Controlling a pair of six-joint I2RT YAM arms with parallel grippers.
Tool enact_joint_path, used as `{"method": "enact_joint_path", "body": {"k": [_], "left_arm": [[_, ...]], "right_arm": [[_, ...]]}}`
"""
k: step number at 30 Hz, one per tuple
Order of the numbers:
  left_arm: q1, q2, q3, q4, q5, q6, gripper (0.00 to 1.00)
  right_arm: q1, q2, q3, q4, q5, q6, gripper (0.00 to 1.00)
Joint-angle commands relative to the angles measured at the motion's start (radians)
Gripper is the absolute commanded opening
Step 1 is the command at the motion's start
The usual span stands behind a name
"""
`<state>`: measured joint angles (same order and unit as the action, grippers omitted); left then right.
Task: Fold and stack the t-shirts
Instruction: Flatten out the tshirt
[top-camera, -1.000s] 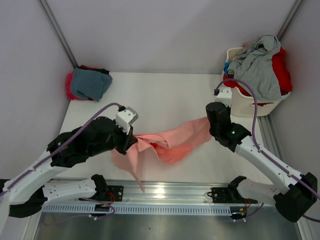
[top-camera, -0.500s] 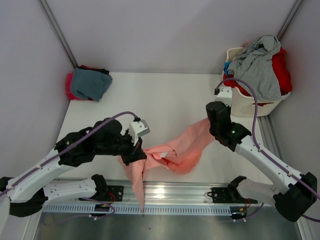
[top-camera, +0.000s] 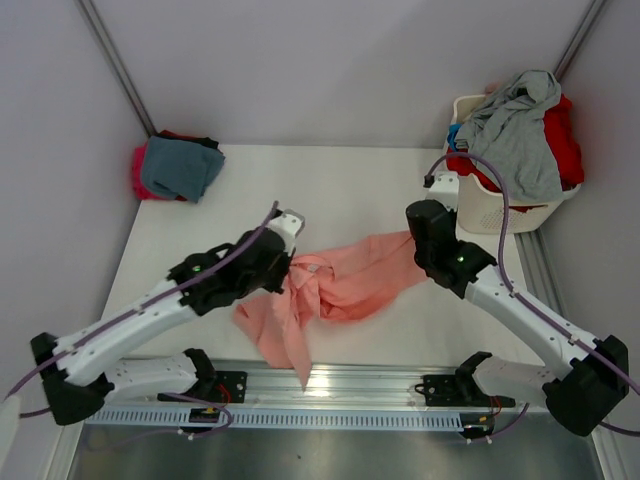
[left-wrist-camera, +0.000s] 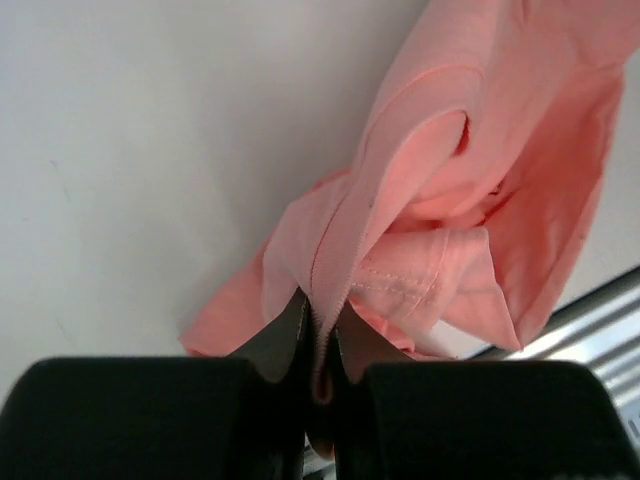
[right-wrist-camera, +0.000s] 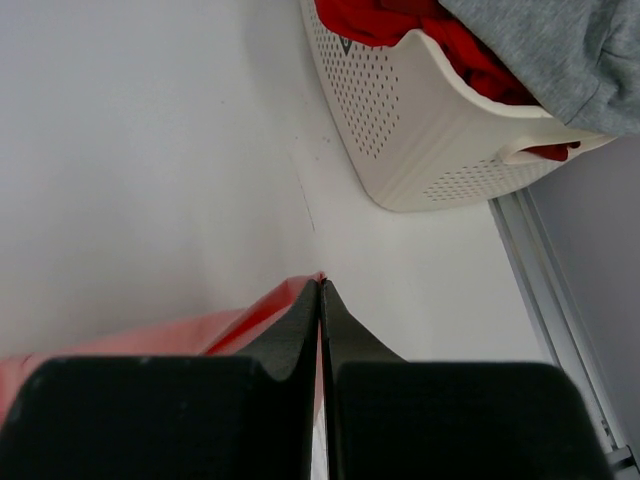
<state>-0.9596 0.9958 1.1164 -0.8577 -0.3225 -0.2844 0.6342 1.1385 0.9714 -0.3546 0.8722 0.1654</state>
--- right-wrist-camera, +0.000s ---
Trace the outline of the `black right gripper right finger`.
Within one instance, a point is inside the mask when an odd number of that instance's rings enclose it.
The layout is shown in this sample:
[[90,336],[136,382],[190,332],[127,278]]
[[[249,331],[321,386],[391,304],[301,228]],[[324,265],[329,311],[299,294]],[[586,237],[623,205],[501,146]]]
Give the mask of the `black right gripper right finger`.
[[320,290],[333,479],[609,479],[582,396],[531,362],[408,361]]

